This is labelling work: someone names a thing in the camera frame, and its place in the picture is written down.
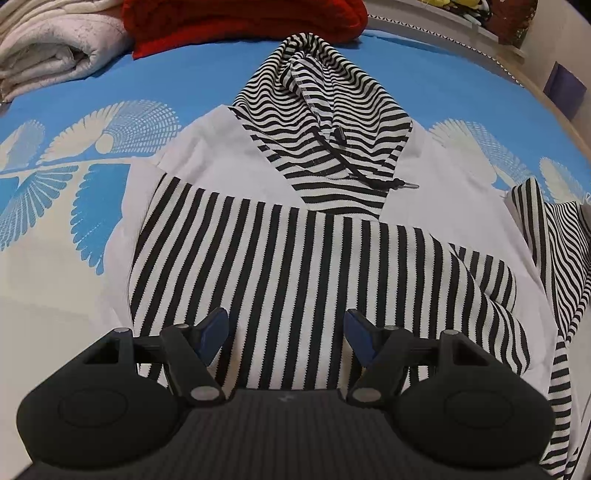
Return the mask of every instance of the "vertical striped fabric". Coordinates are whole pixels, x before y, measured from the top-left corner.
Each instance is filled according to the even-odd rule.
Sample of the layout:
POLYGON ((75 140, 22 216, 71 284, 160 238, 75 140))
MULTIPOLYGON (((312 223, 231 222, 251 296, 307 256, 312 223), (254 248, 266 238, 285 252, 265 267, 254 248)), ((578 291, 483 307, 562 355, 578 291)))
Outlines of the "vertical striped fabric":
POLYGON ((540 273, 558 328, 548 391, 556 415, 556 430, 541 464, 554 478, 568 479, 578 454, 570 436, 572 397, 568 345, 589 303, 591 231, 583 216, 583 209, 588 206, 576 202, 544 203, 534 178, 514 187, 507 201, 517 209, 516 221, 540 273))
POLYGON ((378 82, 324 40, 287 38, 232 110, 310 210, 379 218, 387 191, 353 176, 339 155, 369 179, 392 180, 412 122, 378 82))
POLYGON ((169 175, 139 236, 129 298, 136 335, 228 310, 231 333, 210 367, 227 393, 351 385, 361 367, 343 341, 349 308, 425 338, 461 330, 517 374, 530 361, 502 261, 421 229, 226 197, 169 175))

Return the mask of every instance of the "red blanket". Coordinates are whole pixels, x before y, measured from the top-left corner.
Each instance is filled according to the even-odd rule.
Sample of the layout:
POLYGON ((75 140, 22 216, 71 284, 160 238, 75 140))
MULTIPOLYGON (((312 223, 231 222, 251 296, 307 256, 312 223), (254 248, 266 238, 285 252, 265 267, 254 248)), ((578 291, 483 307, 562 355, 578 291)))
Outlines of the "red blanket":
POLYGON ((353 40, 367 25, 363 0, 124 0, 134 58, 228 38, 283 40, 311 32, 331 43, 353 40))

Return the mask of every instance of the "folded white quilt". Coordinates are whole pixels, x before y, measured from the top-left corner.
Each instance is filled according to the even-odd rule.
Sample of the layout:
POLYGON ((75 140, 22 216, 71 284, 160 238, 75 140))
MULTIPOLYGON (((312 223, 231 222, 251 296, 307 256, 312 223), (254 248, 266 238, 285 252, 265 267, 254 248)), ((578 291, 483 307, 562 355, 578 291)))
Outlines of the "folded white quilt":
POLYGON ((0 7, 0 40, 25 23, 65 14, 91 14, 123 3, 123 0, 8 0, 0 7))
POLYGON ((0 98, 11 102, 41 87, 88 77, 131 43, 122 20, 107 12, 23 25, 0 44, 0 98))

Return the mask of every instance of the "black drawstring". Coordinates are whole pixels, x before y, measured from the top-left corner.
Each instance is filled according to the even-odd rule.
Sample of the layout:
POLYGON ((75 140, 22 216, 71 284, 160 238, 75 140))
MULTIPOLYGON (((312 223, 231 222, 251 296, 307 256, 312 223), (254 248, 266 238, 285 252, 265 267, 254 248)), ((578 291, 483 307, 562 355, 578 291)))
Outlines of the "black drawstring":
MULTIPOLYGON (((347 139, 345 138, 345 131, 343 130, 343 127, 338 126, 336 132, 338 132, 338 133, 335 133, 335 137, 336 137, 337 141, 339 142, 339 144, 346 145, 347 139)), ((362 181, 368 187, 371 187, 376 190, 389 190, 389 189, 395 190, 395 189, 400 188, 405 185, 405 182, 400 179, 375 180, 375 179, 367 178, 352 163, 350 163, 349 160, 344 158, 343 155, 341 155, 337 150, 335 150, 325 140, 325 138, 322 135, 320 135, 320 131, 316 127, 312 128, 312 133, 314 134, 315 139, 318 140, 318 142, 320 142, 324 146, 324 148, 326 148, 330 153, 332 153, 333 156, 337 160, 339 160, 345 167, 347 167, 353 173, 353 175, 355 175, 355 177, 357 177, 357 179, 359 181, 362 181)))

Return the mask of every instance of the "blanket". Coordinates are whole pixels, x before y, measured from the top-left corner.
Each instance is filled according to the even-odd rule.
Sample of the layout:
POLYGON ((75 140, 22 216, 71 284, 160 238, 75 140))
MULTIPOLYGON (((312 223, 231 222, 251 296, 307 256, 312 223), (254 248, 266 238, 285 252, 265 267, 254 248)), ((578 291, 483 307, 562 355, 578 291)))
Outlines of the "blanket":
POLYGON ((362 0, 124 0, 123 20, 138 59, 188 44, 299 32, 344 43, 361 35, 368 14, 362 0))
POLYGON ((0 41, 24 24, 65 14, 88 14, 120 5, 122 0, 8 0, 0 2, 0 41))
POLYGON ((88 77, 131 46, 120 7, 25 24, 0 44, 0 98, 88 77))

